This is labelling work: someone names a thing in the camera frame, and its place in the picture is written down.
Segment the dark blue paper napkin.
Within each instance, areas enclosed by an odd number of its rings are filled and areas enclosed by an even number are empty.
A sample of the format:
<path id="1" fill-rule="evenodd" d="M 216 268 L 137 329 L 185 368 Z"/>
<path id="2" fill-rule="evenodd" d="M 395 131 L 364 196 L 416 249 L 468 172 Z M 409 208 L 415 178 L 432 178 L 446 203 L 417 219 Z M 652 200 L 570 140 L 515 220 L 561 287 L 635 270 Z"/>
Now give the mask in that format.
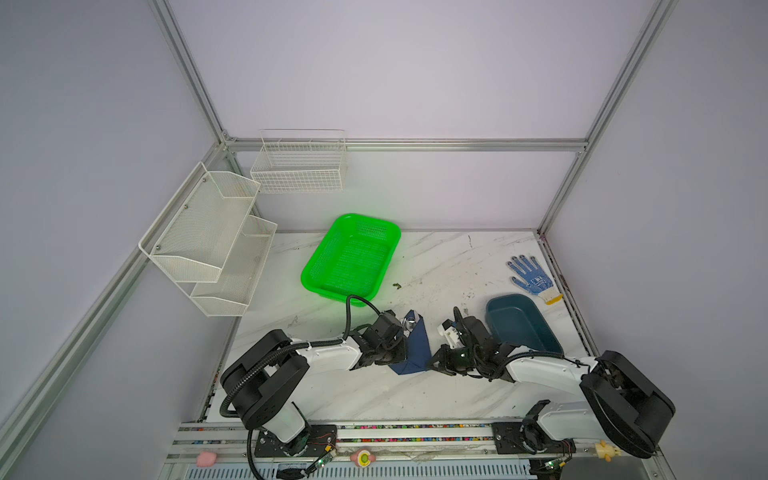
<path id="1" fill-rule="evenodd" d="M 397 375 L 411 375 L 428 370 L 428 362 L 432 357 L 426 325 L 423 316 L 415 310 L 410 310 L 402 321 L 406 328 L 406 359 L 391 364 L 389 368 Z"/>

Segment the dark teal plastic tray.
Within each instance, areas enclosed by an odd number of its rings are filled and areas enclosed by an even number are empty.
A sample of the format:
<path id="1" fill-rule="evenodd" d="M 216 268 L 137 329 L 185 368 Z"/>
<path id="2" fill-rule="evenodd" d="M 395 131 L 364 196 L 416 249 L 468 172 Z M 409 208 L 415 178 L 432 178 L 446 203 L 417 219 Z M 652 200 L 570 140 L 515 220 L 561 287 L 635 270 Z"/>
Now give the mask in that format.
<path id="1" fill-rule="evenodd" d="M 490 299 L 485 321 L 499 342 L 563 354 L 564 350 L 534 301 L 522 294 Z"/>

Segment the green plastic perforated basket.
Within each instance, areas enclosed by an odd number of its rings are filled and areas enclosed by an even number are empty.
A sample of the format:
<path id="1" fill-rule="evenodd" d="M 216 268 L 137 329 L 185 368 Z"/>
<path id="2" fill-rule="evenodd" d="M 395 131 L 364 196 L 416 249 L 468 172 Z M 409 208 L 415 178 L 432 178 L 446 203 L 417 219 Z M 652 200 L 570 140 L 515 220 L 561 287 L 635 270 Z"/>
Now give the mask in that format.
<path id="1" fill-rule="evenodd" d="M 378 294 L 402 231 L 395 223 L 360 214 L 338 217 L 301 273 L 302 286 L 345 302 L 350 295 Z"/>

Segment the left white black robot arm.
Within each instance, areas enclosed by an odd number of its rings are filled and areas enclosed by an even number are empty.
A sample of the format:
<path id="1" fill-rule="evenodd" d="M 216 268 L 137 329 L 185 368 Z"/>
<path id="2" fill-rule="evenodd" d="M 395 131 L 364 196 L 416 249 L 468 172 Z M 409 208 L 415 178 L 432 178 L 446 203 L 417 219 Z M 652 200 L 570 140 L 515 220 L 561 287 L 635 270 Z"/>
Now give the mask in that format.
<path id="1" fill-rule="evenodd" d="M 284 445 L 303 443 L 309 423 L 291 398 L 308 373 L 354 371 L 406 358 L 406 334 L 398 325 L 368 326 L 345 338 L 316 341 L 272 330 L 222 374 L 219 415 L 265 431 Z"/>

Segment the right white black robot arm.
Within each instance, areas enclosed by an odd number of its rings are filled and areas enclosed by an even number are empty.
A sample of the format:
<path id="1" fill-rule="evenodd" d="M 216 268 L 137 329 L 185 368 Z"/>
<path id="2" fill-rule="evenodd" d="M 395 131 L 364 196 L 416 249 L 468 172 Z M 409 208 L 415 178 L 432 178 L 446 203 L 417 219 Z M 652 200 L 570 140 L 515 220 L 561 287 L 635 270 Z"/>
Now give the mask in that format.
<path id="1" fill-rule="evenodd" d="M 676 413 L 674 403 L 622 354 L 572 358 L 527 346 L 486 346 L 462 340 L 444 344 L 428 368 L 449 376 L 489 382 L 534 384 L 566 395 L 537 401 L 518 423 L 517 444 L 538 454 L 557 443 L 608 440 L 621 451 L 647 459 Z"/>

